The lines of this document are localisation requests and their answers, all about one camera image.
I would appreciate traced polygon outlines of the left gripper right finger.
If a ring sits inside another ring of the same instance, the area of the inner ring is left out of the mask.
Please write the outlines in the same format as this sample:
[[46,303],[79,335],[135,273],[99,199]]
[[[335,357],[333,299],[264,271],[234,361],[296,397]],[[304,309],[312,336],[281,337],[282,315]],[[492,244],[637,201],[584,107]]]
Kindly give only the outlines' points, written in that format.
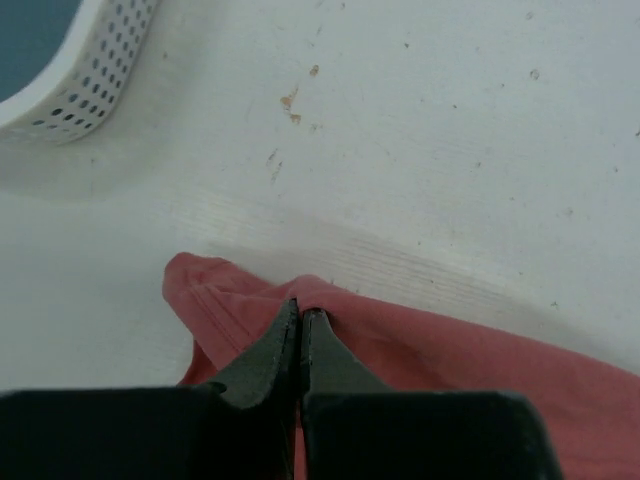
[[310,479],[395,479],[387,432],[400,397],[354,356],[328,314],[302,320],[301,415]]

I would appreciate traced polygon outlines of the salmon pink t shirt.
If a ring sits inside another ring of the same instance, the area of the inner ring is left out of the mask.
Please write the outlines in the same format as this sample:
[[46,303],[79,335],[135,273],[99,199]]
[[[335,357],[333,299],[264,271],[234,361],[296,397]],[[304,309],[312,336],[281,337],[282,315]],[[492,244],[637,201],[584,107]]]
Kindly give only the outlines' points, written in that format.
[[165,301],[191,332],[187,384],[227,366],[281,305],[326,311],[337,336],[402,390],[512,390],[541,413],[568,479],[639,475],[639,379],[576,352],[432,312],[367,298],[303,275],[269,283],[235,264],[189,253],[166,266]]

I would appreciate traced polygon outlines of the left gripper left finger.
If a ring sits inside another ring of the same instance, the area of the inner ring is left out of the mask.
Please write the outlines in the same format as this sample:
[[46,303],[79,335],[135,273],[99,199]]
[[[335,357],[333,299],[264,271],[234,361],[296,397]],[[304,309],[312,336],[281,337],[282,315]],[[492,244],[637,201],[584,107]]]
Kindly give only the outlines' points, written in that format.
[[266,332],[208,381],[181,387],[191,419],[179,479],[292,479],[299,310],[285,301]]

